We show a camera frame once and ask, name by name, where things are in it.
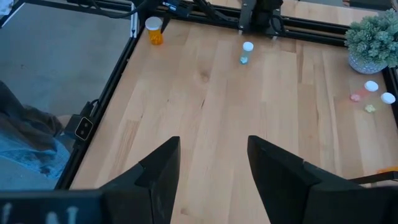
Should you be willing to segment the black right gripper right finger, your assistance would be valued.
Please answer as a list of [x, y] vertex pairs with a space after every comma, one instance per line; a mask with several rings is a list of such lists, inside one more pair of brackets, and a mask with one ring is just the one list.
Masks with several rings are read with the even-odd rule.
[[258, 136], [248, 159], [271, 224], [366, 224], [361, 186]]

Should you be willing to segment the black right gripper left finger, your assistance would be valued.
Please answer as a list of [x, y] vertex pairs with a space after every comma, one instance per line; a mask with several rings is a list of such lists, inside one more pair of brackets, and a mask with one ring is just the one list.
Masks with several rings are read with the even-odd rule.
[[180, 138], [173, 136], [101, 186], [103, 224], [170, 224], [180, 176]]

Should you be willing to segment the pink medicine bottle white cap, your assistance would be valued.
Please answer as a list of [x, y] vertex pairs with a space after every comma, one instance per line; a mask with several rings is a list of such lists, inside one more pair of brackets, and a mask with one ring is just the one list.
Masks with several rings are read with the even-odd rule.
[[361, 100], [365, 99], [371, 93], [378, 91], [378, 89], [379, 89], [379, 85], [376, 82], [369, 80], [369, 81], [365, 82], [364, 85], [360, 89], [355, 90], [352, 94], [350, 94], [349, 98], [353, 102], [360, 102]]

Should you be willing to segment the yellow-green medicine bottle white cap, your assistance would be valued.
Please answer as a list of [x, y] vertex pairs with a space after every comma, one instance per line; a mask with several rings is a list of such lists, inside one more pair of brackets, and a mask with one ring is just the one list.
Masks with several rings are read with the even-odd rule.
[[377, 110], [383, 109], [387, 105], [391, 105], [396, 102], [396, 98], [392, 93], [385, 92], [380, 96], [372, 98], [365, 104], [364, 110], [367, 113], [374, 113]]

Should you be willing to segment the blue medicine bottle white cap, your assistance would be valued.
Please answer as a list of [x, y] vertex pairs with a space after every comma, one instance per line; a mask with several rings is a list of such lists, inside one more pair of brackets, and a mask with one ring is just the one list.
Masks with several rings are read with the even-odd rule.
[[254, 50], [254, 44], [252, 42], [243, 43], [242, 52], [239, 58], [239, 61], [242, 65], [245, 65], [249, 62], [249, 58], [253, 50]]

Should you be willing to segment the large orange medicine bottle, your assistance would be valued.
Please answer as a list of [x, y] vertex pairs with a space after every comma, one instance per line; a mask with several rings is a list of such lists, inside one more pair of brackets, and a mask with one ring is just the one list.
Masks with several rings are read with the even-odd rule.
[[150, 42], [153, 45], [161, 45], [163, 43], [162, 36], [162, 20], [159, 17], [149, 17], [145, 21], [145, 27], [148, 31]]

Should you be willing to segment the person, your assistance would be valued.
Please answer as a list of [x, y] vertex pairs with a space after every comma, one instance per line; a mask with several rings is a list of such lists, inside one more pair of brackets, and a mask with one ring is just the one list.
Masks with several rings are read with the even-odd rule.
[[59, 178], [70, 158], [60, 141], [70, 118], [23, 105], [0, 81], [0, 157]]

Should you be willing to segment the green plant in white pot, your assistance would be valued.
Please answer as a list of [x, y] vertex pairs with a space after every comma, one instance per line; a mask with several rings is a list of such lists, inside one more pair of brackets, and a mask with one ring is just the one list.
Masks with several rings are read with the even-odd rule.
[[352, 22], [345, 33], [348, 62], [362, 74], [374, 74], [398, 66], [398, 12], [389, 9], [378, 16]]

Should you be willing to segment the black aluminium frame rail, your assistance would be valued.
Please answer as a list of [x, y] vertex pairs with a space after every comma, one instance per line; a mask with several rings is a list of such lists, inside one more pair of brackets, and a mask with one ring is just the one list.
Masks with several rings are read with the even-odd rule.
[[77, 140], [73, 145], [74, 150], [72, 152], [71, 158], [68, 161], [59, 181], [57, 182], [55, 190], [68, 190], [71, 187], [81, 167], [81, 163], [83, 162], [86, 153], [90, 149], [93, 139], [98, 132], [99, 126], [122, 77], [123, 71], [127, 66], [128, 60], [132, 55], [134, 48], [141, 37], [141, 34], [144, 31], [144, 25], [141, 25], [141, 22], [133, 22], [133, 24], [137, 24], [137, 28], [132, 30], [132, 37], [128, 39], [101, 96], [98, 98], [98, 102], [94, 107], [93, 116], [90, 116], [90, 121], [93, 123], [91, 132], [89, 133], [87, 140]]
[[[171, 19], [177, 19], [240, 31], [238, 28], [240, 12], [241, 8], [213, 5], [205, 0], [194, 0], [192, 2], [181, 0], [176, 3], [167, 0], [141, 11], [139, 18], [147, 19], [150, 16], [158, 16], [164, 18], [166, 23]], [[348, 26], [345, 25], [283, 16], [281, 11], [280, 15], [283, 18], [285, 34], [277, 36], [261, 35], [340, 45], [344, 41], [345, 32], [348, 30]]]
[[396, 98], [396, 101], [391, 104], [391, 109], [398, 128], [398, 73], [395, 68], [386, 67], [382, 70], [382, 76], [387, 92]]

